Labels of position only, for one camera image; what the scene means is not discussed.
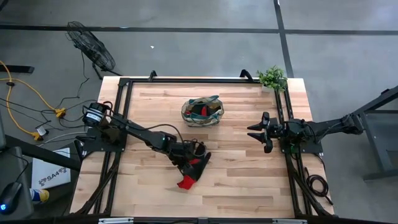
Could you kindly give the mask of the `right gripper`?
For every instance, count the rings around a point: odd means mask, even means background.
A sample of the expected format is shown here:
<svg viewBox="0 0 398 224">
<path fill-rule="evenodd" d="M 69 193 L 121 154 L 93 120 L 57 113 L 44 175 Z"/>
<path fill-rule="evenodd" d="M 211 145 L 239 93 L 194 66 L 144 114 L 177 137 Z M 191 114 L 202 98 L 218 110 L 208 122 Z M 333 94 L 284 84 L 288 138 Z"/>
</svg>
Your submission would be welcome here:
<svg viewBox="0 0 398 224">
<path fill-rule="evenodd" d="M 263 133 L 247 133 L 247 135 L 261 144 L 265 144 L 264 152 L 268 154 L 273 150 L 272 139 L 281 138 L 284 135 L 285 127 L 278 122 L 277 118 L 271 118 L 268 112 L 263 112 L 262 122 L 248 126 L 247 129 L 254 131 L 262 131 L 264 129 Z"/>
</svg>

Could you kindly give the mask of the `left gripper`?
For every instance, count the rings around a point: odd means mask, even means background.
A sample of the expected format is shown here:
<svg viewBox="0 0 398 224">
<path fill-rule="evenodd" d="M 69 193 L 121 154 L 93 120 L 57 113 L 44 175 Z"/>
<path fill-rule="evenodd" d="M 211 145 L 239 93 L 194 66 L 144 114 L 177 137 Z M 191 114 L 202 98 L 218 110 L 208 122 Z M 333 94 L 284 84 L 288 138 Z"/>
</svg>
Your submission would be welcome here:
<svg viewBox="0 0 398 224">
<path fill-rule="evenodd" d="M 184 142 L 173 142 L 169 147 L 169 159 L 182 175 L 189 175 L 191 166 L 194 175 L 200 175 L 202 162 L 206 155 L 206 146 L 196 139 Z"/>
</svg>

